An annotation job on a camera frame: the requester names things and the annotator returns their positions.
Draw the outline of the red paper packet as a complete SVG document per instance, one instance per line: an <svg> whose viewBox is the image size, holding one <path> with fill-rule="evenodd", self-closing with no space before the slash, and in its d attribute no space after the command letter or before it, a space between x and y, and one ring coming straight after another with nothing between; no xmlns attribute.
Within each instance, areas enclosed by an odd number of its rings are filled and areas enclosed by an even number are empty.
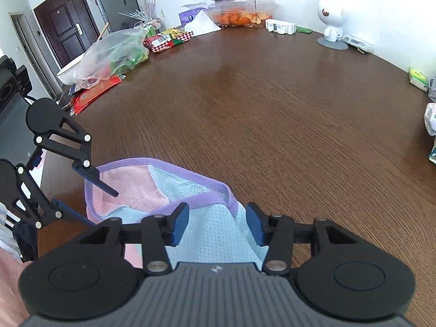
<svg viewBox="0 0 436 327"><path fill-rule="evenodd" d="M100 96L112 87L123 81L120 76L114 76L109 80L101 80L91 89L83 89L75 93L71 99L71 115L80 114L88 105L96 101Z"/></svg>

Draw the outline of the white bowl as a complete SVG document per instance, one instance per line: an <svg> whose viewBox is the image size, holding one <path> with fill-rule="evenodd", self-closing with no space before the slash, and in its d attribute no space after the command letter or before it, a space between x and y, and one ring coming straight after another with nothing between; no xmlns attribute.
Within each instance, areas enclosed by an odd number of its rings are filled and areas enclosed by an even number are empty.
<svg viewBox="0 0 436 327"><path fill-rule="evenodd" d="M83 59L84 54L78 55L75 59L69 62L66 66L59 70L56 77L60 80L64 85L72 86L75 84L74 71L79 67L81 60Z"/></svg>

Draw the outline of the clear plastic bag with greens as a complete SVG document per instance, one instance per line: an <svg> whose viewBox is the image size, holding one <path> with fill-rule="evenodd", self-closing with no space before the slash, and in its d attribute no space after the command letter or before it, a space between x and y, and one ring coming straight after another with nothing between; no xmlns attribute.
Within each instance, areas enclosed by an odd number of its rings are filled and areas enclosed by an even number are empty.
<svg viewBox="0 0 436 327"><path fill-rule="evenodd" d="M76 89L91 89L102 80L125 75L149 57L146 31L126 29L95 42L73 72Z"/></svg>

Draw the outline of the dark brown door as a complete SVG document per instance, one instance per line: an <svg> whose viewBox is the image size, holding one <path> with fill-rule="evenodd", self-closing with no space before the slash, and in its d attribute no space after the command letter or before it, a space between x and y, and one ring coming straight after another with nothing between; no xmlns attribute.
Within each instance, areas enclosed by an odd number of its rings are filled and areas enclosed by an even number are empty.
<svg viewBox="0 0 436 327"><path fill-rule="evenodd" d="M86 0L46 0L34 12L60 67L97 41L98 28Z"/></svg>

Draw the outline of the red checkered snack pack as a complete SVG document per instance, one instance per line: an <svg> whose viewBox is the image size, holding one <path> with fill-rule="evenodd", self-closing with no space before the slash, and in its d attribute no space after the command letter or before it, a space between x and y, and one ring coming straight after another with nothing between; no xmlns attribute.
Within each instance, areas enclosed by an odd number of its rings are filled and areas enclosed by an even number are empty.
<svg viewBox="0 0 436 327"><path fill-rule="evenodd" d="M172 49L178 45L188 42L194 37L193 32L186 32L172 28L164 32L158 33L151 37L147 37L143 45L153 53L163 52Z"/></svg>

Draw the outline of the purple tissue pack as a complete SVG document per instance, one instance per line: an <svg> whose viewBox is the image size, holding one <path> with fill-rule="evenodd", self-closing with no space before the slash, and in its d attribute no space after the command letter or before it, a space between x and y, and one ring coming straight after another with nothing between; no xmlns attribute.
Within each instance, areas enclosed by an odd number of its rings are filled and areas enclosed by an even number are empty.
<svg viewBox="0 0 436 327"><path fill-rule="evenodd" d="M192 32L194 36L221 30L208 16L208 4L205 2L183 5L179 13L179 19L183 29L186 32Z"/></svg>

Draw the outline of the folded cream teal-flower cloth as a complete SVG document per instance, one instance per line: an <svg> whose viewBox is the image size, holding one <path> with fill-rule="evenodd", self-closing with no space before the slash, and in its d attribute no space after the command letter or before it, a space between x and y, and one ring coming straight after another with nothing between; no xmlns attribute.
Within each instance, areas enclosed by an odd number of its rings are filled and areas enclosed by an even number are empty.
<svg viewBox="0 0 436 327"><path fill-rule="evenodd" d="M429 161L436 164L436 103L428 103L423 115L427 133L433 137L433 146L429 154Z"/></svg>

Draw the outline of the white digital clock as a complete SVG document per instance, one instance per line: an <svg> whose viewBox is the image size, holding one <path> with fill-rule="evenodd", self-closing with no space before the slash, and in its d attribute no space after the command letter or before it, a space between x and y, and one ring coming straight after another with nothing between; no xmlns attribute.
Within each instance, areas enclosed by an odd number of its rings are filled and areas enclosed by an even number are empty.
<svg viewBox="0 0 436 327"><path fill-rule="evenodd" d="M373 44L367 43L360 38L356 38L351 35L343 35L342 41L355 47L356 50L362 53L373 53L375 49Z"/></svg>

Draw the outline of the green sponge pack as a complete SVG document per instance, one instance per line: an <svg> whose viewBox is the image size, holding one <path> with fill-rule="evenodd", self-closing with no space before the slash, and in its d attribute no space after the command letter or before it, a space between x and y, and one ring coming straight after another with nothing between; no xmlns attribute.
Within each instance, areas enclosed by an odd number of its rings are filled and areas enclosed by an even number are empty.
<svg viewBox="0 0 436 327"><path fill-rule="evenodd" d="M429 83L426 76L422 72L419 72L418 70L413 68L409 68L408 75L409 83L411 83L413 86L416 86L423 92L426 92L428 90Z"/></svg>

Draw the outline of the clear box of orange fruit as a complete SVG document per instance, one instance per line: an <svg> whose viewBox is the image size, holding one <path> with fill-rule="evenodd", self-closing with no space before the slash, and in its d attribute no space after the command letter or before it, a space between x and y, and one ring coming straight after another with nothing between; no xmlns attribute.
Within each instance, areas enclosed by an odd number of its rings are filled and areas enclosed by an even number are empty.
<svg viewBox="0 0 436 327"><path fill-rule="evenodd" d="M218 27L261 27L275 9L275 0L222 0L210 4L206 14Z"/></svg>

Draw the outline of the white robot figurine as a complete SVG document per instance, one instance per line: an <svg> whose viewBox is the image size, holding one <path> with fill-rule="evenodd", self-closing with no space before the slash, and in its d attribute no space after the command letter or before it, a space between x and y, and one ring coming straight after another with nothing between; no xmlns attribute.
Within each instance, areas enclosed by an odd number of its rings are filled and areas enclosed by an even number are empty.
<svg viewBox="0 0 436 327"><path fill-rule="evenodd" d="M347 50L348 45L342 40L343 26L348 20L348 13L339 0L319 0L317 14L325 24L323 36L317 43L333 50Z"/></svg>

